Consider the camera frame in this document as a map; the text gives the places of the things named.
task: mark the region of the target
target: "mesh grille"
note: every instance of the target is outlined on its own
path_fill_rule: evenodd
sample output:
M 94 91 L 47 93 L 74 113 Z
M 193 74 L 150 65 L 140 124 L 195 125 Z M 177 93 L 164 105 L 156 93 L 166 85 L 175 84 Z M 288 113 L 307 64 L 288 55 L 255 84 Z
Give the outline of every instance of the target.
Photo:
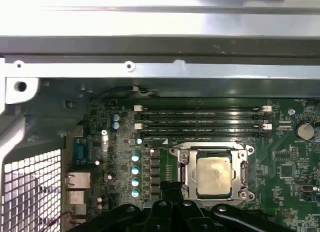
M 61 151 L 4 166 L 1 232 L 43 231 L 61 213 Z M 60 219 L 45 232 L 60 231 Z

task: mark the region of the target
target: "green circuit board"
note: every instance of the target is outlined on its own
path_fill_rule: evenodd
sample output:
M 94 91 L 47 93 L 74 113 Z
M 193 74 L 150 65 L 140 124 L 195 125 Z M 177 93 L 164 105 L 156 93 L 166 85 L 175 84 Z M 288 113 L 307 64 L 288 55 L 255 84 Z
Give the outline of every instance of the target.
M 228 110 L 225 123 L 210 134 L 208 130 L 194 132 L 187 127 L 182 134 L 161 127 L 157 130 L 142 132 L 135 124 L 143 120 L 134 106 L 160 109 L 159 124 L 175 123 L 172 111 L 185 108 L 204 108 L 210 115 L 214 108 L 247 108 L 271 106 L 272 111 L 262 123 L 272 124 L 272 130 L 252 132 L 246 126 L 249 119 L 243 121 L 243 128 L 232 127 L 234 110 Z M 312 124 L 314 134 L 311 139 L 303 140 L 295 133 L 296 126 L 302 121 Z M 218 99 L 218 98 L 144 98 L 144 99 L 105 99 L 103 102 L 91 102 L 85 116 L 84 139 L 88 145 L 91 160 L 106 160 L 99 167 L 100 179 L 94 186 L 91 201 L 101 193 L 106 193 L 107 208 L 123 203 L 132 203 L 143 207 L 159 188 L 151 185 L 151 176 L 157 175 L 159 181 L 177 181 L 177 158 L 170 148 L 186 141 L 241 141 L 255 148 L 248 161 L 249 190 L 255 194 L 255 200 L 242 205 L 244 209 L 259 209 L 272 216 L 282 225 L 299 232 L 319 232 L 320 193 L 316 190 L 301 193 L 295 187 L 296 182 L 320 185 L 320 108 L 317 101 L 305 99 Z M 108 131 L 107 151 L 101 149 L 101 131 Z M 158 157 L 150 153 L 153 149 Z M 106 179 L 109 174 L 112 180 Z M 132 181 L 137 179 L 138 186 Z M 94 202 L 89 206 L 91 216 L 97 210 Z

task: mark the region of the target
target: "dimm slot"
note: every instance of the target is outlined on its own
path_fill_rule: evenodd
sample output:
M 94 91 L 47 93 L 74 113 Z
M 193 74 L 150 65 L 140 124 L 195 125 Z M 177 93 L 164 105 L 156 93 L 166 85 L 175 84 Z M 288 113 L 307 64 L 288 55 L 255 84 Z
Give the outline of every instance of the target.
M 261 114 L 251 114 L 251 115 L 238 115 L 238 116 L 234 116 L 234 115 L 226 115 L 223 114 L 223 116 L 221 115 L 217 115 L 217 114 L 148 114 L 148 115 L 141 115 L 139 120 L 153 120 L 153 121 L 161 121 L 161 120 L 167 120 L 167 119 L 174 119 L 174 120 L 178 120 L 178 119 L 184 119 L 184 120 L 192 120 L 192 119 L 196 119 L 196 120 L 200 120 L 200 119 L 205 119 L 205 120 L 262 120 L 264 119 L 264 116 Z
M 181 133 L 141 133 L 142 138 L 178 138 L 181 140 L 189 139 L 208 139 L 217 137 L 264 137 L 264 132 L 210 132 L 210 133 L 196 133 L 184 132 Z
M 167 113 L 167 112 L 194 112 L 194 111 L 201 111 L 201 112 L 258 112 L 263 111 L 263 107 L 151 107 L 151 108 L 144 108 L 143 113 L 147 112 L 157 112 L 157 113 Z
M 143 127 L 143 130 L 160 130 L 160 129 L 184 129 L 184 128 L 194 128 L 194 129 L 244 129 L 244 128 L 254 128 L 260 129 L 262 128 L 262 124 L 184 124 L 184 125 L 177 125 L 172 126 L 169 124 L 166 126 L 165 124 L 149 124 Z

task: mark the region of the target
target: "chip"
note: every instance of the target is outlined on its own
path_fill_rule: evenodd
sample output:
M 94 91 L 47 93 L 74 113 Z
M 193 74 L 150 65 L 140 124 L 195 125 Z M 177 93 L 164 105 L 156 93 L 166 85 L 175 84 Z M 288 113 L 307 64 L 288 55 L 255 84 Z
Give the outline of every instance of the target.
M 283 164 L 280 169 L 281 178 L 292 178 L 293 176 L 293 166 L 291 164 Z

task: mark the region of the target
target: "wire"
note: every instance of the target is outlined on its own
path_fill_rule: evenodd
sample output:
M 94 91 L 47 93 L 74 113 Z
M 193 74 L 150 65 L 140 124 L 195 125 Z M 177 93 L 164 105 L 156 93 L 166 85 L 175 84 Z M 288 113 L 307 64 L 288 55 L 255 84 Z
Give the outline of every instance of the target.
M 142 93 L 141 91 L 137 91 L 137 93 L 143 97 L 147 97 L 154 94 L 153 92 Z
M 147 97 L 154 94 L 153 92 L 148 92 L 147 89 L 139 88 L 138 86 L 132 85 L 132 86 L 120 86 L 120 87 L 107 89 L 106 91 L 98 94 L 97 98 L 102 99 L 104 97 L 109 97 L 114 94 L 122 93 L 122 92 L 134 92 L 134 93 L 136 92 L 143 97 Z
M 68 214 L 68 215 L 71 217 L 71 214 L 72 214 L 72 213 L 71 213 L 71 211 L 67 211 L 67 212 L 61 213 L 57 218 L 54 218 L 54 219 L 50 220 L 50 221 L 46 224 L 46 226 L 44 226 L 42 229 L 39 230 L 39 232 L 44 232 L 44 231 L 46 231 L 47 229 L 49 229 L 49 228 L 50 228 L 51 226 L 53 226 L 56 222 L 58 222 L 59 219 L 61 219 L 62 216 L 65 215 L 65 214 Z

